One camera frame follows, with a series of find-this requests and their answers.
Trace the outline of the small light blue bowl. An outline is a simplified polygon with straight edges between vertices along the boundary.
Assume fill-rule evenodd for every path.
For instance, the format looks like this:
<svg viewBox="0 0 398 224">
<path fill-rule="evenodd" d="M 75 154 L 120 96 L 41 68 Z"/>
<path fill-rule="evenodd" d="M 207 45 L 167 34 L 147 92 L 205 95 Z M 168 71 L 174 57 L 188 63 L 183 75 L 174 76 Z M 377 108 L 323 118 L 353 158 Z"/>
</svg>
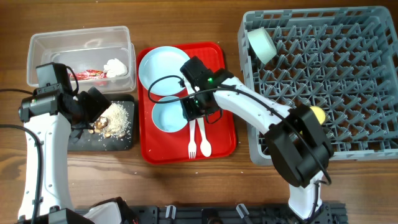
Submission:
<svg viewBox="0 0 398 224">
<path fill-rule="evenodd" d="M 152 120 L 155 126 L 166 133 L 176 133 L 182 130 L 188 123 L 183 116 L 183 108 L 180 100 L 171 103 L 162 103 L 177 99 L 177 96 L 166 96 L 160 99 L 152 109 Z"/>
</svg>

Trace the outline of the large light blue plate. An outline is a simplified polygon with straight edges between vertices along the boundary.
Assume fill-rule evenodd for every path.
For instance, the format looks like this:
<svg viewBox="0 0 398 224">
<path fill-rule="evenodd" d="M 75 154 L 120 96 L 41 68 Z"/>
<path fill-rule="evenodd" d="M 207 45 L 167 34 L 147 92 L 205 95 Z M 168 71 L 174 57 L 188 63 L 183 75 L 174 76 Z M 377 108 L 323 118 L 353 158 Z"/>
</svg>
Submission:
<svg viewBox="0 0 398 224">
<path fill-rule="evenodd" d="M 171 47 L 157 47 L 147 53 L 139 64 L 139 79 L 145 89 L 158 79 L 175 75 L 183 78 L 180 72 L 182 65 L 190 57 L 182 50 Z M 151 93 L 159 96 L 176 95 L 184 90 L 179 84 L 180 79 L 171 77 L 157 82 L 151 89 Z"/>
</svg>

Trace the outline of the white plastic fork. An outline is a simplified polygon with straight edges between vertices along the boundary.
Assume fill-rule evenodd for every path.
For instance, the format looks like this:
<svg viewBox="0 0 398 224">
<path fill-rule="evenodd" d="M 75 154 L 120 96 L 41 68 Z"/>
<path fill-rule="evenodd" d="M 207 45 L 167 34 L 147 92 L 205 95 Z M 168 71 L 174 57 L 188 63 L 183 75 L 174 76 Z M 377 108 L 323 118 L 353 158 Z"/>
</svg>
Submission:
<svg viewBox="0 0 398 224">
<path fill-rule="evenodd" d="M 191 120 L 189 122 L 189 128 L 190 128 L 190 140 L 188 143 L 188 158 L 189 159 L 194 159 L 196 158 L 196 153 L 197 153 L 197 145 L 195 142 L 195 120 Z"/>
</svg>

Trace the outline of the yellow plastic cup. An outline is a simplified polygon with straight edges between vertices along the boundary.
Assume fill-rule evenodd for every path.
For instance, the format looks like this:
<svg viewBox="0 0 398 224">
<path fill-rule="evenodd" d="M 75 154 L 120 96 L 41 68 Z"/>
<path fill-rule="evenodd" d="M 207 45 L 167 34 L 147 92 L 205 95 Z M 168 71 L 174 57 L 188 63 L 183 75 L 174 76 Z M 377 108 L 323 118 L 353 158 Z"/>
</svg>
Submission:
<svg viewBox="0 0 398 224">
<path fill-rule="evenodd" d="M 321 127 L 326 121 L 326 113 L 318 106 L 299 106 L 299 124 L 306 132 L 318 126 Z"/>
</svg>

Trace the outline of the red snack wrapper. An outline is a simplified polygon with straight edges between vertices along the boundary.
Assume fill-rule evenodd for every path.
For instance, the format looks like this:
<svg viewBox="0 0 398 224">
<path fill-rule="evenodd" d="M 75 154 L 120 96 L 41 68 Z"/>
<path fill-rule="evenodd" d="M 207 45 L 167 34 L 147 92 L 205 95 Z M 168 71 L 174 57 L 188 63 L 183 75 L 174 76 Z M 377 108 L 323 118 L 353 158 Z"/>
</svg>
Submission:
<svg viewBox="0 0 398 224">
<path fill-rule="evenodd" d="M 106 73 L 101 70 L 85 70 L 80 73 L 72 73 L 69 74 L 71 80 L 77 78 L 77 80 L 93 80 L 94 85 L 96 86 L 105 86 L 106 81 L 102 81 L 102 79 L 107 78 Z"/>
</svg>

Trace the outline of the mint green bowl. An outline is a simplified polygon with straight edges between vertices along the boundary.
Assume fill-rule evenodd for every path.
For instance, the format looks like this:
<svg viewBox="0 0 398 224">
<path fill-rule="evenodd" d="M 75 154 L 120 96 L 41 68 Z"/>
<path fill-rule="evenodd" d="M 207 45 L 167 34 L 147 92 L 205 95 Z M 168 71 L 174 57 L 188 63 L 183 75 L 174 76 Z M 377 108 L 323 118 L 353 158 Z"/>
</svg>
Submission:
<svg viewBox="0 0 398 224">
<path fill-rule="evenodd" d="M 265 28 L 249 31 L 248 40 L 254 53 L 263 64 L 267 64 L 276 56 L 276 46 Z"/>
</svg>

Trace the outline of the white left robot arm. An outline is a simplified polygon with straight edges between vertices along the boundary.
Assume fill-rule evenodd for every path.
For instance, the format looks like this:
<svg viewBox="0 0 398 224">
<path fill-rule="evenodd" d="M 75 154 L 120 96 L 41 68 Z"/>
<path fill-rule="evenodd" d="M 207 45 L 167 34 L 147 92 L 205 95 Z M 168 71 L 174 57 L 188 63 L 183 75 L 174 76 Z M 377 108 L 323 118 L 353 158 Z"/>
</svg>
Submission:
<svg viewBox="0 0 398 224">
<path fill-rule="evenodd" d="M 57 85 L 39 88 L 19 109 L 27 139 L 25 193 L 19 223 L 127 223 L 121 198 L 102 201 L 80 215 L 68 186 L 67 151 L 73 132 L 87 129 L 110 106 L 95 87 L 77 96 Z"/>
</svg>

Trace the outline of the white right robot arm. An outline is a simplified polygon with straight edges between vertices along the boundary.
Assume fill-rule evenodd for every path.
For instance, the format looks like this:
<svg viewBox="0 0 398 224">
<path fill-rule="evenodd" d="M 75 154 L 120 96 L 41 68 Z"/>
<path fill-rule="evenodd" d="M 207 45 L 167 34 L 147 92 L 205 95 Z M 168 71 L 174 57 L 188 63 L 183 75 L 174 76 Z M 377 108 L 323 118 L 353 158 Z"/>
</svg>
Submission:
<svg viewBox="0 0 398 224">
<path fill-rule="evenodd" d="M 187 120 L 226 110 L 254 126 L 264 135 L 276 171 L 289 184 L 291 211 L 302 220 L 313 219 L 322 205 L 321 184 L 331 184 L 326 169 L 334 155 L 317 117 L 323 110 L 280 105 L 247 88 L 225 69 L 180 71 L 187 79 L 186 86 L 194 90 L 181 100 Z"/>
</svg>

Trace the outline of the white napkin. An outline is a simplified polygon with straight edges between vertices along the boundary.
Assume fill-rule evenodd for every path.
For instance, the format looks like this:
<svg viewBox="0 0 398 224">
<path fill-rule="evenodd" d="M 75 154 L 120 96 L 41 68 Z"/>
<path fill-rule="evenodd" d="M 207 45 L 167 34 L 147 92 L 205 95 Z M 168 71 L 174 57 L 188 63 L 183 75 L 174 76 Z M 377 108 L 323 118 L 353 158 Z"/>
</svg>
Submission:
<svg viewBox="0 0 398 224">
<path fill-rule="evenodd" d="M 108 60 L 108 62 L 104 65 L 103 72 L 108 78 L 114 78 L 126 75 L 128 69 L 127 66 L 125 66 L 125 64 L 123 64 L 120 60 L 114 58 Z"/>
</svg>

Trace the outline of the white plastic spoon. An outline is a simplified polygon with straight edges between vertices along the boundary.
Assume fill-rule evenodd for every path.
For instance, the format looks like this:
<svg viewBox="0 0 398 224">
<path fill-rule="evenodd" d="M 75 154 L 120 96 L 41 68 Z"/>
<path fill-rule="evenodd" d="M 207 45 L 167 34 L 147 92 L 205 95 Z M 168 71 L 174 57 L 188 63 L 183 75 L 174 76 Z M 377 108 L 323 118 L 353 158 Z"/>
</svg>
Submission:
<svg viewBox="0 0 398 224">
<path fill-rule="evenodd" d="M 200 129 L 200 134 L 201 134 L 201 144 L 200 144 L 201 153 L 205 157 L 210 157 L 211 156 L 211 144 L 206 138 L 204 119 L 198 118 L 197 123 L 198 123 L 198 127 Z"/>
</svg>

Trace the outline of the rice and food scraps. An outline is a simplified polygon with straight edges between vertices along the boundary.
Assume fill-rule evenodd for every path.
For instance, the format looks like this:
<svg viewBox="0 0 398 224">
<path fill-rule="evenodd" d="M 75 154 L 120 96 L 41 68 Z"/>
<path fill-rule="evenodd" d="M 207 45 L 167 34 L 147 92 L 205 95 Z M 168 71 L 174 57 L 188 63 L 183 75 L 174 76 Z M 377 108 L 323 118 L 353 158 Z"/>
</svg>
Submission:
<svg viewBox="0 0 398 224">
<path fill-rule="evenodd" d="M 90 134 L 99 134 L 103 138 L 122 138 L 127 134 L 130 121 L 129 113 L 122 104 L 112 103 L 111 106 L 91 124 Z"/>
</svg>

